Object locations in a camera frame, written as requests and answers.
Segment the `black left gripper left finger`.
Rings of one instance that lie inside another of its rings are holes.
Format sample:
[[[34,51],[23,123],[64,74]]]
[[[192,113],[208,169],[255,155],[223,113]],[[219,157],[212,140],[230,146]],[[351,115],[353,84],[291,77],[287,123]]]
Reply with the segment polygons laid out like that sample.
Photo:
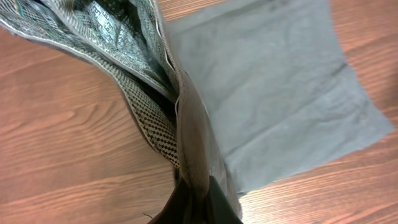
[[[180,179],[163,210],[148,224],[191,224],[192,199],[190,187]]]

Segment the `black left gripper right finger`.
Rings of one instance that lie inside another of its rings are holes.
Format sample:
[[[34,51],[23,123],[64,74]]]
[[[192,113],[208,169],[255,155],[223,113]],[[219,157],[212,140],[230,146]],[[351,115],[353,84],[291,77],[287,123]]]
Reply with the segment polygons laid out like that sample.
[[[207,224],[243,224],[234,213],[218,182],[213,176],[209,177],[209,192],[206,196]]]

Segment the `grey shorts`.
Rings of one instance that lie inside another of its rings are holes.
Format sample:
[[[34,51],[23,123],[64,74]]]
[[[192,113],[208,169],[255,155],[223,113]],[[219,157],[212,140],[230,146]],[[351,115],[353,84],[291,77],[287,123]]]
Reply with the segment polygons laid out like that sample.
[[[12,34],[118,86],[142,136],[192,191],[240,197],[362,150],[394,129],[347,63],[330,3],[226,1],[166,23],[151,0],[2,0]]]

